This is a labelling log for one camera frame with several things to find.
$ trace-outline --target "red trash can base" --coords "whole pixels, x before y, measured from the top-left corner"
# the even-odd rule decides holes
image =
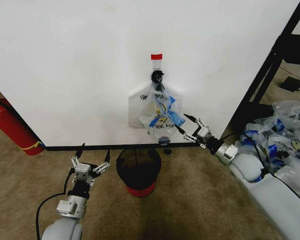
[[[138,198],[142,198],[142,197],[148,196],[155,189],[155,182],[152,183],[149,187],[142,189],[142,190],[135,190],[128,186],[126,186],[126,189],[128,190],[128,192],[131,195],[138,197]]]

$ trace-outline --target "pile of plastic bags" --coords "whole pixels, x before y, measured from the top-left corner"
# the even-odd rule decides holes
[[[245,126],[265,167],[300,196],[300,103],[281,101],[272,105],[274,114]],[[239,153],[257,156],[253,143],[244,134],[235,145]]]

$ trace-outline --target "black cable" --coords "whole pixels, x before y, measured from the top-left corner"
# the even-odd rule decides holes
[[[64,186],[63,186],[63,192],[60,192],[60,193],[57,193],[57,194],[54,194],[52,196],[49,196],[47,197],[45,200],[43,200],[43,202],[40,203],[38,209],[36,210],[36,214],[35,214],[35,229],[36,229],[36,239],[37,240],[40,240],[40,228],[39,228],[39,213],[40,213],[40,209],[41,207],[50,199],[53,199],[57,196],[62,196],[62,195],[66,195],[67,193],[67,185],[68,185],[68,180],[71,176],[71,174],[74,173],[74,169],[71,168],[69,173],[68,173],[68,176],[66,177],[65,179],[65,182],[64,182]]]
[[[249,141],[253,144],[254,149],[255,149],[255,151],[256,151],[256,154],[258,155],[258,158],[259,158],[261,164],[262,164],[263,167],[265,168],[264,162],[262,161],[262,158],[261,158],[261,155],[260,155],[260,152],[259,152],[259,150],[258,150],[258,148],[257,148],[256,143],[254,142],[254,140],[253,140],[250,136],[248,136],[248,135],[245,134],[244,132],[243,132],[243,135],[245,135],[245,136],[249,139]]]
[[[40,209],[43,206],[43,204],[45,204],[46,201],[57,197],[57,196],[61,196],[61,195],[65,195],[63,192],[57,193],[55,195],[52,195],[50,197],[47,197],[38,207],[38,209],[36,210],[36,214],[35,214],[35,229],[36,229],[36,239],[40,240],[40,229],[39,229],[39,213],[40,213]]]
[[[228,134],[228,135],[226,135],[226,136],[220,138],[220,140],[225,140],[225,139],[227,139],[228,137],[230,137],[230,136],[232,136],[232,135],[234,135],[234,134],[236,134],[236,132],[230,133],[230,134]]]

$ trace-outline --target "red tape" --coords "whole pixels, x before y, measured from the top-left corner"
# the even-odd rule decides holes
[[[162,53],[161,54],[151,54],[151,60],[162,60]]]

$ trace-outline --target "hanging plastic bag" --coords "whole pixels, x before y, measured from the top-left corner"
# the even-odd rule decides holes
[[[161,145],[170,143],[170,138],[185,120],[178,113],[177,100],[169,94],[162,84],[163,72],[160,70],[161,62],[154,57],[153,73],[151,75],[151,89],[147,95],[144,107],[138,114],[139,120],[147,132],[158,140]]]
[[[152,82],[149,82],[144,87],[140,88],[139,90],[132,93],[128,98],[128,122],[130,128],[135,129],[141,129],[144,128],[143,123],[139,119],[139,115],[144,115],[144,113],[141,113],[145,105],[147,104],[147,98],[149,96],[149,93],[152,92],[153,85]],[[174,99],[177,101],[177,112],[182,111],[182,105],[183,105],[183,96],[173,89],[170,86],[164,85],[165,91],[170,95],[173,96]]]

